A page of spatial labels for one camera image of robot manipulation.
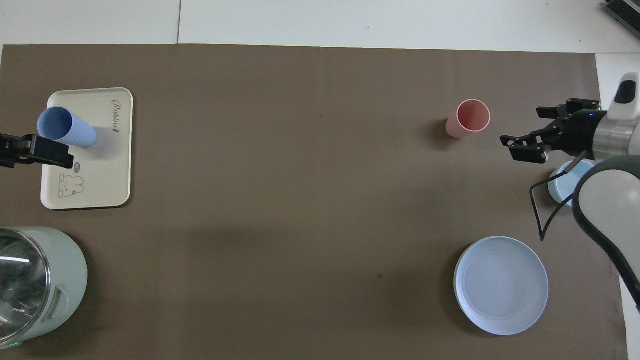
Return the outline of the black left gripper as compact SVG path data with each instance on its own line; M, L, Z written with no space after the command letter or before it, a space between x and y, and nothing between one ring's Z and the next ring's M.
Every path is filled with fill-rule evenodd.
M68 152L68 145L35 134L9 136L9 141L4 134L0 135L0 166L2 167L14 168L16 165L42 164L73 168L73 155Z

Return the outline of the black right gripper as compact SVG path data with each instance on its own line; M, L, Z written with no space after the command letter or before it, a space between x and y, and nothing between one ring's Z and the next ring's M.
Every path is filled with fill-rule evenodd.
M598 100L582 98L569 98L564 104L551 107L539 106L536 114L540 119L560 119L558 135L557 129L552 127L525 136L503 134L500 135L500 143L507 148L512 160L531 164L545 164L551 150L567 155L592 155L595 132L607 114L606 111L597 111L600 109Z

